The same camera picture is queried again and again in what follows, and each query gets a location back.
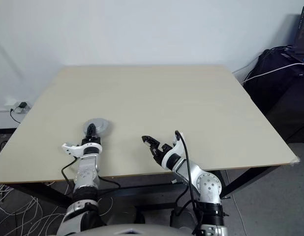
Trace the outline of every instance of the gray disc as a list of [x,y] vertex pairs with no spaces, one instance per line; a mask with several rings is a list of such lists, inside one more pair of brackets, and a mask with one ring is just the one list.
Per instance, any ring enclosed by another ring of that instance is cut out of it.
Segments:
[[83,125],[83,132],[87,134],[87,129],[90,124],[94,124],[96,126],[96,134],[100,137],[101,134],[107,129],[108,121],[103,118],[94,118],[90,119]]

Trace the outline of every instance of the black cable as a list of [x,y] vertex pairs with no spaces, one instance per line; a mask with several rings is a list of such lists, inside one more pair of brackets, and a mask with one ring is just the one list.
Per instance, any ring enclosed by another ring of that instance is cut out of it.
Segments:
[[61,173],[62,173],[62,176],[64,177],[65,181],[67,182],[67,184],[69,185],[69,188],[70,188],[70,191],[71,191],[71,194],[73,194],[73,186],[72,184],[70,183],[70,181],[68,180],[67,176],[65,175],[65,173],[63,172],[65,168],[71,166],[73,163],[75,163],[78,159],[76,157],[74,157],[74,161],[72,161],[70,164],[66,165],[65,167],[63,167],[61,169]]
[[175,204],[177,205],[179,199],[188,191],[189,186],[186,187],[186,189],[178,196],[178,198],[175,201]]
[[2,141],[2,142],[0,143],[0,151],[3,149],[3,147],[5,146],[5,144],[6,144],[7,142],[8,142],[8,141],[5,140],[5,141]]
[[182,206],[181,210],[180,210],[177,214],[175,213],[175,215],[176,215],[176,216],[180,216],[181,213],[182,213],[182,211],[185,210],[185,208],[186,208],[190,203],[191,203],[191,200],[189,200],[188,202],[186,202],[185,205]]
[[203,212],[201,211],[200,214],[201,214],[200,220],[198,221],[198,224],[197,224],[196,227],[194,228],[193,232],[191,233],[192,235],[194,235],[194,234],[197,232],[197,230],[200,229],[200,226],[201,226],[201,224],[202,224]]
[[191,198],[191,203],[192,203],[192,209],[195,211],[196,210],[196,205],[195,205],[195,200],[193,198],[193,192],[192,192],[192,183],[191,183],[191,173],[190,173],[190,163],[189,163],[189,156],[188,156],[188,151],[186,147],[186,143],[184,139],[182,138],[182,135],[178,130],[175,131],[175,134],[179,136],[179,138],[182,140],[183,148],[185,149],[185,154],[186,154],[186,161],[187,161],[187,169],[188,169],[188,179],[189,179],[189,191],[190,191],[190,198]]
[[102,180],[102,181],[105,181],[105,182],[108,182],[108,183],[113,183],[113,184],[117,185],[117,188],[114,188],[114,189],[111,189],[111,190],[107,190],[105,193],[102,193],[101,195],[99,195],[99,198],[100,198],[100,197],[103,197],[105,194],[108,194],[108,193],[110,193],[110,192],[114,192],[114,191],[116,191],[117,189],[120,189],[120,188],[121,188],[121,185],[120,185],[119,183],[115,182],[115,181],[108,180],[108,179],[104,179],[104,178],[102,178],[102,177],[100,177],[100,176],[98,176],[98,177],[99,177],[99,179]]
[[117,185],[118,188],[121,188],[121,185],[120,185],[119,183],[115,182],[115,181],[108,180],[108,179],[104,179],[104,178],[102,178],[102,177],[100,177],[100,176],[98,176],[98,178],[99,178],[100,180],[104,181],[104,182],[113,183],[113,184]]
[[15,121],[15,122],[18,122],[15,118],[13,118],[13,116],[12,116],[12,112],[13,112],[14,110],[11,108],[10,109],[10,116],[11,116],[11,118]]

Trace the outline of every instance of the black table leg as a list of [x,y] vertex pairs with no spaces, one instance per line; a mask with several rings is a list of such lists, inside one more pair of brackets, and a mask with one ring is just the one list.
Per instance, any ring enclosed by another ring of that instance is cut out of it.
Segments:
[[162,184],[151,184],[142,186],[131,186],[122,187],[119,189],[110,188],[100,190],[98,193],[100,197],[123,197],[141,194],[152,194],[152,193],[171,193],[171,192],[183,192],[186,185],[182,182],[178,183],[162,183]]
[[70,197],[43,183],[10,183],[6,185],[63,208],[67,208],[71,204]]
[[269,172],[273,171],[278,167],[279,166],[266,166],[266,167],[250,168],[244,174],[239,176],[236,180],[232,181],[229,185],[225,186],[222,189],[220,197],[223,198],[234,191],[238,191],[250,185],[251,183],[255,182],[256,180],[260,179],[261,177],[265,176],[266,174],[268,174]]

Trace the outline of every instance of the power outlet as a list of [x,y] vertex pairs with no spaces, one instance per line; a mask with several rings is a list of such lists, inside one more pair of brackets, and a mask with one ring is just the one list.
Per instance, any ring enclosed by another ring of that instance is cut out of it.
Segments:
[[[21,104],[21,102],[26,102],[27,106],[24,109],[17,109],[17,107]],[[14,103],[8,103],[8,104],[4,105],[4,108],[6,108],[7,111],[10,111],[11,109],[13,109],[15,113],[26,114],[31,109],[31,104],[28,101],[17,101]]]

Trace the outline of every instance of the wooden table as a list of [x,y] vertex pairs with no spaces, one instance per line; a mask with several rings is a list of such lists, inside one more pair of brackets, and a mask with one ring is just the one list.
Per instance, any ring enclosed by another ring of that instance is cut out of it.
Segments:
[[[184,133],[190,159],[204,170],[262,167],[233,188],[270,166],[298,162],[223,66],[80,66],[63,69],[14,132],[0,153],[0,183],[63,180],[61,168],[72,157],[61,145],[80,144],[91,118],[110,122],[102,138],[105,177],[164,173],[141,136],[171,144],[176,129]],[[67,176],[76,170],[72,166]],[[39,186],[30,193],[38,194]]]

